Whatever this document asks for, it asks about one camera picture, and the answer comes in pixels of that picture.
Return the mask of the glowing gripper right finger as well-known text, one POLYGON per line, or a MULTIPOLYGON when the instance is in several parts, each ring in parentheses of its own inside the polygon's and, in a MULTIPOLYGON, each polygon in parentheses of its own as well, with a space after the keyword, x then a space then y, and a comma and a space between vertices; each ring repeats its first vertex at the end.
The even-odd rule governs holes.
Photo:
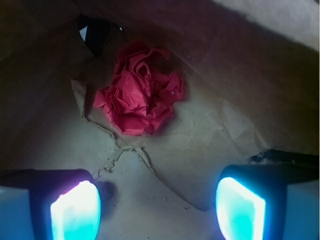
POLYGON ((293 164, 229 165, 215 195, 226 240, 318 240, 319 169, 293 164))

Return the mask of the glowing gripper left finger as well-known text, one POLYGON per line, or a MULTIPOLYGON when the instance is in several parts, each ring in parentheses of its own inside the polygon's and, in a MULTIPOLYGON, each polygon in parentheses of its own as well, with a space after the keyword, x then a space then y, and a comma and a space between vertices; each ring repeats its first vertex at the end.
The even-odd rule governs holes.
POLYGON ((101 198, 85 169, 2 170, 2 240, 94 240, 101 198))

